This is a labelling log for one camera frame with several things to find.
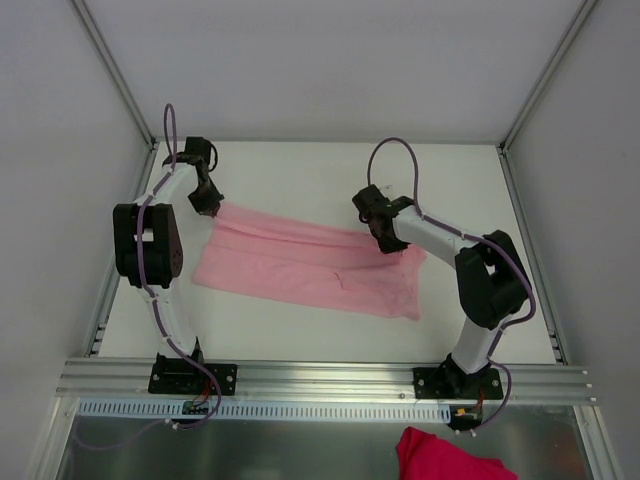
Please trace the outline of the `pink t shirt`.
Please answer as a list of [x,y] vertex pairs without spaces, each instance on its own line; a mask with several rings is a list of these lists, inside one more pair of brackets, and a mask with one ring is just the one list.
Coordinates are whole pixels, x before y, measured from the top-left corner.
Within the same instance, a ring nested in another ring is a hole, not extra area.
[[195,284],[262,299],[384,318],[420,318],[423,250],[382,253],[369,234],[221,207]]

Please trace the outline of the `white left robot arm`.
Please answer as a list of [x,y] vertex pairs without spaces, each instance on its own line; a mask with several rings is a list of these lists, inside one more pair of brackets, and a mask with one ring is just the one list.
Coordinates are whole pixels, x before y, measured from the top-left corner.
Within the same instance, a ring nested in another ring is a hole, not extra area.
[[160,179],[131,203],[112,213],[115,264],[118,274],[137,289],[148,306],[159,336],[158,357],[178,362],[171,381],[185,393],[194,393],[206,380],[197,335],[182,306],[178,279],[184,253],[173,207],[179,188],[192,183],[187,195],[196,214],[215,217],[224,196],[211,179],[218,151],[204,137],[189,137],[184,149],[162,163]]

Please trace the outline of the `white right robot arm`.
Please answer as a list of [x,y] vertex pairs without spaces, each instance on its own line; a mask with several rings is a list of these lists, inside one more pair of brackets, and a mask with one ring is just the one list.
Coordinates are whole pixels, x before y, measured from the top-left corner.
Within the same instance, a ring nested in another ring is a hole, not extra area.
[[445,389],[465,397],[479,385],[499,333],[514,321],[525,302],[535,306],[532,286],[511,237],[501,230],[477,236],[421,212],[401,196],[389,199],[371,184],[352,203],[385,254],[415,246],[444,261],[454,271],[465,314],[459,340],[449,355],[454,366],[443,373]]

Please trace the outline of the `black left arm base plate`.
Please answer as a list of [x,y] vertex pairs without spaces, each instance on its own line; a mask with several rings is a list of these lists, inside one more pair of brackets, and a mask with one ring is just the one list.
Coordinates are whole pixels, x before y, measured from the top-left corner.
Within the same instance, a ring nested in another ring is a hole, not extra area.
[[[222,396],[234,396],[238,366],[231,363],[205,363],[203,365],[217,380]],[[212,393],[217,390],[209,376],[201,369],[191,366],[181,359],[159,357],[152,366],[147,391],[160,395],[203,395],[210,386]]]

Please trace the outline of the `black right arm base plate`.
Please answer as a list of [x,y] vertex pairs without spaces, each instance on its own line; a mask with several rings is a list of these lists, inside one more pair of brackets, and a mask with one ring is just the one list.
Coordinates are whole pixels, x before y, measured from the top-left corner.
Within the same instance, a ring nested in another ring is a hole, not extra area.
[[486,368],[466,375],[453,368],[416,367],[412,369],[416,399],[434,400],[502,400],[504,390],[499,371]]

